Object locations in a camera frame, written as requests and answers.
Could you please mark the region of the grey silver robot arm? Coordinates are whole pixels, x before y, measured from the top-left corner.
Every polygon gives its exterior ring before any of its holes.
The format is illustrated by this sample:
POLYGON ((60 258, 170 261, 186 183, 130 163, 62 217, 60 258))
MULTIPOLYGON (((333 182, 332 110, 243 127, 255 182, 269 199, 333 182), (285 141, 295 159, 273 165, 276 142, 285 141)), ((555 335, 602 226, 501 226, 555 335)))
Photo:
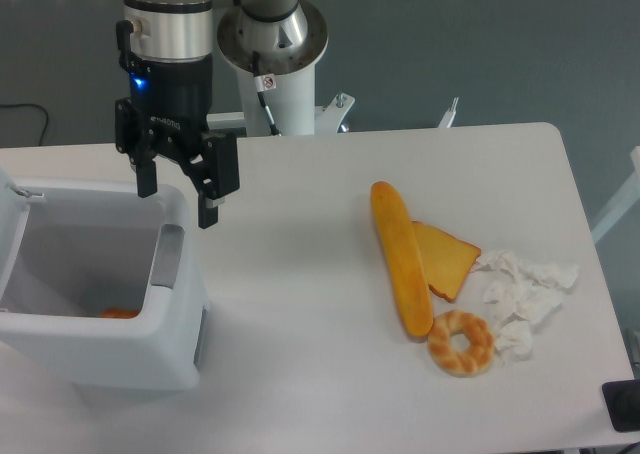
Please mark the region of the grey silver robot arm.
POLYGON ((248 135, 311 135, 326 21, 306 0, 123 3, 116 38, 130 94, 115 104, 116 148, 144 198, 157 190, 156 158, 175 162, 197 192, 199 226, 208 228, 240 186, 235 135, 207 122, 214 53, 236 72, 248 135))

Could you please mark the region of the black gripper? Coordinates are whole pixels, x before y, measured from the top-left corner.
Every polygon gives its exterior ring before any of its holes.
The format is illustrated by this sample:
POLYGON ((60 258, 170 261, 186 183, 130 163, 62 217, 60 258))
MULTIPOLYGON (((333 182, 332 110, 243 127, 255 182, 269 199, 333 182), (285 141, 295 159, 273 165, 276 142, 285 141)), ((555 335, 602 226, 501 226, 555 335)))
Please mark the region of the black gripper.
POLYGON ((197 195, 198 227, 218 222, 218 207, 240 188, 237 137, 208 131, 213 60, 159 62, 121 56, 130 96, 115 102, 115 145, 129 159, 137 194, 157 192, 158 155, 177 163, 197 195))

